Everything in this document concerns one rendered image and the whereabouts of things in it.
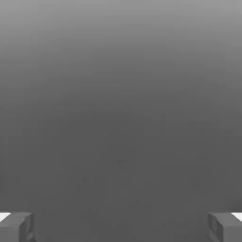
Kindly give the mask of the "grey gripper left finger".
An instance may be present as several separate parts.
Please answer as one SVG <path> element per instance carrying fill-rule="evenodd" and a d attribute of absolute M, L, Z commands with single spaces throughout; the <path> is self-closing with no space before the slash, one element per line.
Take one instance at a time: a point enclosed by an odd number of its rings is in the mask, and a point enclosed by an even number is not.
<path fill-rule="evenodd" d="M 0 242 L 35 242 L 32 212 L 0 212 Z"/>

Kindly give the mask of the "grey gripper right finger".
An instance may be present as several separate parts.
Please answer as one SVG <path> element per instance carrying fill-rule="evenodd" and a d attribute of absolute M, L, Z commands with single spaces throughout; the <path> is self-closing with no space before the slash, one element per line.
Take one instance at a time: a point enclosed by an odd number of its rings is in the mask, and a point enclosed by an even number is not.
<path fill-rule="evenodd" d="M 211 242 L 242 242 L 242 212 L 208 213 Z"/>

